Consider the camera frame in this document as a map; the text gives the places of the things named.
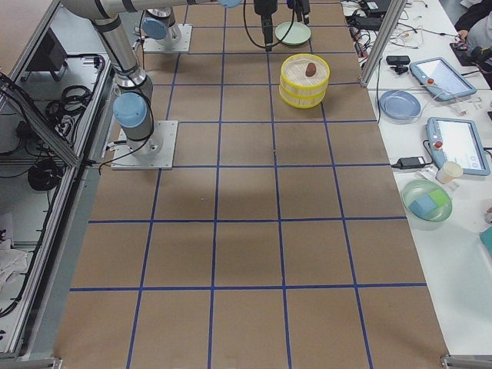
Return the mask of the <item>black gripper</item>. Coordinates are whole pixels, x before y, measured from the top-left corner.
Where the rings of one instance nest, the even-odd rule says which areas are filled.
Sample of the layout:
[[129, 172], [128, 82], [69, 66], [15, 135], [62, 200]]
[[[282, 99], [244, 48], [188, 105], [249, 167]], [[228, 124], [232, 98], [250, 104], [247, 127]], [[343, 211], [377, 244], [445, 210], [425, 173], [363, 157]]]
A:
[[308, 24], [310, 21], [311, 5], [309, 0], [287, 0], [289, 9], [295, 11], [297, 22]]
[[270, 52], [273, 48], [273, 21], [271, 16], [278, 10], [277, 0], [254, 0], [254, 12], [262, 17], [264, 49]]

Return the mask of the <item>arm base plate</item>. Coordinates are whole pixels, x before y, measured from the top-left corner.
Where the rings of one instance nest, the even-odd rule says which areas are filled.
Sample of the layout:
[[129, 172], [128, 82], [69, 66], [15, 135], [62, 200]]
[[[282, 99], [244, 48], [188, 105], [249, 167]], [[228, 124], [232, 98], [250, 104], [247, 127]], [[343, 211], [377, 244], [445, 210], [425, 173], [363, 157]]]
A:
[[154, 133], [138, 151], [138, 145], [131, 141], [128, 145], [115, 147], [115, 160], [111, 167], [115, 170], [171, 170], [173, 166], [176, 139], [178, 136], [178, 121], [155, 121]]
[[144, 52], [148, 54], [188, 53], [191, 44], [192, 24], [175, 24], [163, 39], [146, 38]]

